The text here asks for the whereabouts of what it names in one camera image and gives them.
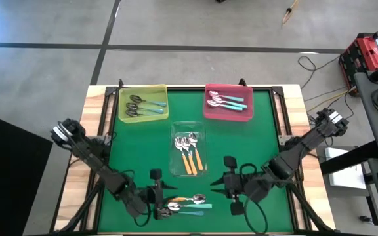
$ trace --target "utensil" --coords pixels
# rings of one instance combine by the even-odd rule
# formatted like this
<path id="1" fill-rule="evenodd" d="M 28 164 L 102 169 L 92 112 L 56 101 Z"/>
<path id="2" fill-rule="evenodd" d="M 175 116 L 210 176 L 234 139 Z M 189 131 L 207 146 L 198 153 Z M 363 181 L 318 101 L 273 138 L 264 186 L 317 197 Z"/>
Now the utensil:
<path id="1" fill-rule="evenodd" d="M 182 144 L 182 142 L 180 141 L 180 138 L 179 138 L 179 137 L 176 137 L 176 138 L 175 138 L 175 147 L 176 147 L 177 149 L 179 149 L 180 152 L 182 153 L 182 158 L 183 158 L 184 167 L 185 167 L 185 169 L 186 169 L 186 173 L 188 173 L 188 174 L 192 174 L 192 171 L 190 170 L 190 167 L 189 167 L 188 160 L 186 160 L 186 156 L 184 155 L 184 152 L 183 152 L 183 144 Z"/>
<path id="2" fill-rule="evenodd" d="M 190 214 L 193 216 L 203 216 L 203 211 L 198 211 L 198 212 L 176 212 L 179 214 Z"/>
<path id="3" fill-rule="evenodd" d="M 163 109 L 154 109 L 154 108 L 143 108 L 143 107 L 138 107 L 137 104 L 135 103 L 132 103 L 132 102 L 127 102 L 126 103 L 126 107 L 129 109 L 129 110 L 138 110 L 138 109 L 144 109 L 144 110 L 147 110 L 147 111 L 153 111 L 153 112 L 156 112 L 156 113 L 159 113 L 159 114 L 163 114 Z"/>
<path id="4" fill-rule="evenodd" d="M 198 169 L 203 170 L 200 153 L 198 152 L 198 149 L 196 148 L 196 142 L 198 141 L 198 138 L 193 132 L 191 132 L 189 134 L 188 139 L 189 139 L 190 144 L 195 148 L 196 163 L 198 164 Z"/>
<path id="5" fill-rule="evenodd" d="M 227 103 L 227 104 L 230 104 L 230 105 L 233 105 L 233 106 L 238 106 L 238 107 L 241 107 L 241 108 L 247 108 L 247 105 L 245 105 L 245 104 L 238 104 L 237 102 L 225 101 L 222 98 L 217 97 L 217 96 L 214 96 L 213 100 L 214 100 L 214 102 L 217 102 L 217 103 L 220 103 L 220 104 Z"/>
<path id="6" fill-rule="evenodd" d="M 227 98 L 227 99 L 230 99 L 230 100 L 233 100 L 233 101 L 237 101 L 237 102 L 244 102 L 244 98 L 238 98 L 238 97 L 227 96 L 227 95 L 219 95 L 218 92 L 216 92 L 216 91 L 212 91 L 212 90 L 210 90 L 210 91 L 208 92 L 208 94 L 209 94 L 211 97 L 218 96 L 218 97 Z"/>
<path id="7" fill-rule="evenodd" d="M 195 204 L 204 203 L 207 200 L 207 197 L 204 194 L 195 194 L 193 197 L 175 197 L 171 199 L 172 202 L 178 201 L 193 201 Z"/>
<path id="8" fill-rule="evenodd" d="M 153 101 L 147 101 L 147 100 L 143 100 L 140 96 L 138 95 L 130 95 L 129 98 L 135 102 L 135 103 L 141 103 L 141 102 L 149 102 L 151 104 L 155 104 L 155 105 L 158 105 L 158 106 L 162 106 L 162 107 L 166 107 L 166 103 L 165 102 L 153 102 Z"/>
<path id="9" fill-rule="evenodd" d="M 211 107 L 218 107 L 218 106 L 222 106 L 224 108 L 228 108 L 228 109 L 233 109 L 234 111 L 243 111 L 243 108 L 241 107 L 236 107 L 236 106 L 230 106 L 230 105 L 224 105 L 224 104 L 218 104 L 212 100 L 208 100 L 207 101 L 208 105 L 210 105 Z"/>
<path id="10" fill-rule="evenodd" d="M 182 205 L 182 204 L 179 204 L 179 203 L 173 203 L 172 202 L 172 203 L 168 203 L 167 207 L 170 210 L 178 211 L 183 207 L 199 208 L 199 209 L 212 209 L 213 205 L 212 204 L 187 204 L 187 205 Z"/>
<path id="11" fill-rule="evenodd" d="M 126 110 L 125 113 L 130 117 L 138 117 L 140 115 L 154 115 L 154 114 L 140 114 L 140 113 L 137 113 L 137 111 L 131 110 L 131 109 Z"/>
<path id="12" fill-rule="evenodd" d="M 185 149 L 188 152 L 188 158 L 189 158 L 190 168 L 192 169 L 192 174 L 197 175 L 198 171 L 196 170 L 196 167 L 195 167 L 194 158 L 189 152 L 190 142 L 187 137 L 183 137 L 180 141 L 183 144 L 183 149 Z"/>

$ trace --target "wooden table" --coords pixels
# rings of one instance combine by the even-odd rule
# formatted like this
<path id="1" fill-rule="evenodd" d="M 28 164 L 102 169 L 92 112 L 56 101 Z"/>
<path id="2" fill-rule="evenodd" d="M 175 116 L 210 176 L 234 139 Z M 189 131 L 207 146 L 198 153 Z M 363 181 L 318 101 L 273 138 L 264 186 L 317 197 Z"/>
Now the wooden table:
<path id="1" fill-rule="evenodd" d="M 299 85 L 276 85 L 283 87 L 285 105 L 288 112 L 289 122 L 291 124 L 291 131 L 294 136 L 302 136 L 310 130 L 308 124 L 308 118 L 306 114 L 306 108 L 301 94 Z M 98 130 L 98 124 L 100 121 L 100 114 L 102 111 L 102 104 L 104 100 L 104 93 L 106 86 L 96 85 L 90 86 L 87 91 L 83 113 L 80 123 L 87 131 L 87 136 L 96 136 Z M 109 103 L 108 113 L 106 116 L 106 122 L 104 127 L 104 133 L 108 130 L 110 121 L 110 114 L 112 110 L 113 101 Z M 282 134 L 284 135 L 284 118 L 282 115 L 282 109 L 279 102 L 276 103 L 278 111 L 278 119 L 280 120 Z M 311 204 L 318 216 L 331 228 L 335 229 L 335 223 L 331 213 L 329 200 L 327 199 L 326 188 L 324 185 L 322 173 L 320 172 L 319 161 L 308 155 L 303 159 L 303 172 L 304 172 L 304 192 L 307 201 Z M 63 228 L 76 213 L 80 205 L 85 198 L 85 192 L 87 189 L 87 182 L 89 179 L 90 169 L 81 161 L 74 163 L 68 171 L 66 183 L 64 186 L 64 192 L 60 202 L 60 208 L 56 217 L 56 223 L 54 229 Z M 302 210 L 296 202 L 297 217 L 299 219 L 300 228 L 304 228 L 304 222 L 302 221 Z M 89 222 L 93 221 L 94 206 L 92 204 L 89 214 Z"/>

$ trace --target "transparent container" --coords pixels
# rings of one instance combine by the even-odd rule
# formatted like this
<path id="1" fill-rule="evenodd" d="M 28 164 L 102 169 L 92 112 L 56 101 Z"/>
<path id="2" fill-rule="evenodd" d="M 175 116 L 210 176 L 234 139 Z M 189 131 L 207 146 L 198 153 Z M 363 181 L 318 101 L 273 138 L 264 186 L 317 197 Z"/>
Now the transparent container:
<path id="1" fill-rule="evenodd" d="M 148 109 L 162 109 L 162 114 L 157 114 L 152 111 L 147 111 L 145 109 L 138 109 L 136 112 L 140 114 L 138 117 L 130 117 L 126 114 L 128 109 L 126 106 L 127 102 L 132 102 L 130 95 L 140 96 L 141 99 L 152 102 L 165 102 L 166 106 L 162 107 L 149 102 L 141 102 L 138 107 L 148 108 Z M 157 121 L 161 119 L 169 118 L 169 101 L 167 99 L 167 86 L 166 85 L 152 85 L 143 87 L 132 87 L 132 88 L 121 88 L 119 89 L 119 111 L 118 117 L 121 121 L 125 123 L 137 123 L 144 121 Z"/>
<path id="2" fill-rule="evenodd" d="M 171 126 L 169 169 L 174 176 L 199 177 L 207 172 L 205 127 L 198 121 L 179 121 Z"/>

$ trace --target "pink tray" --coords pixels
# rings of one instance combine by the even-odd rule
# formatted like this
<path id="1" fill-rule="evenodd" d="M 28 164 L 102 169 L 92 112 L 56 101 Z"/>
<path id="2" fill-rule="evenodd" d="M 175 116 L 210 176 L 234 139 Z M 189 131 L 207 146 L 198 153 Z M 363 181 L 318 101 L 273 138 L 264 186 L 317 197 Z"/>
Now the pink tray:
<path id="1" fill-rule="evenodd" d="M 207 104 L 207 100 L 212 99 L 208 92 L 216 91 L 220 95 L 235 96 L 244 98 L 244 102 L 237 102 L 247 105 L 247 109 L 243 111 L 234 111 L 227 108 L 213 108 Z M 236 102 L 226 98 L 222 98 L 229 102 Z M 222 85 L 222 84 L 206 84 L 205 97 L 203 99 L 203 115 L 207 119 L 220 119 L 226 121 L 248 121 L 253 117 L 253 89 L 243 85 Z"/>

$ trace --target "gray floor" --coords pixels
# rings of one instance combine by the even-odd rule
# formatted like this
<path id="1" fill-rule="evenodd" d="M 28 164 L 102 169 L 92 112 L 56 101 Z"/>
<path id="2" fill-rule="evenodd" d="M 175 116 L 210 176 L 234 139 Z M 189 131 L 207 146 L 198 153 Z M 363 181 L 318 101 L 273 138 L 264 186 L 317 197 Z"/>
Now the gray floor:
<path id="1" fill-rule="evenodd" d="M 291 1 L 122 0 L 110 44 L 199 45 L 345 49 L 360 32 L 378 31 L 378 1 L 302 0 L 291 20 L 280 21 Z M 114 0 L 0 0 L 0 42 L 101 44 Z M 57 120 L 79 119 L 99 50 L 0 48 L 0 118 L 49 138 Z M 310 72 L 297 53 L 171 52 L 108 50 L 99 85 L 116 84 L 303 84 Z M 322 65 L 336 54 L 309 54 Z M 343 87 L 334 62 L 316 72 L 303 90 L 310 98 Z M 306 102 L 311 108 L 332 94 Z M 362 103 L 348 97 L 355 115 L 335 145 L 373 140 Z M 333 105 L 350 111 L 342 100 Z M 53 218 L 68 154 L 54 148 L 25 235 L 46 233 Z M 369 215 L 364 197 L 331 196 L 337 228 L 378 235 L 378 227 L 359 222 Z"/>

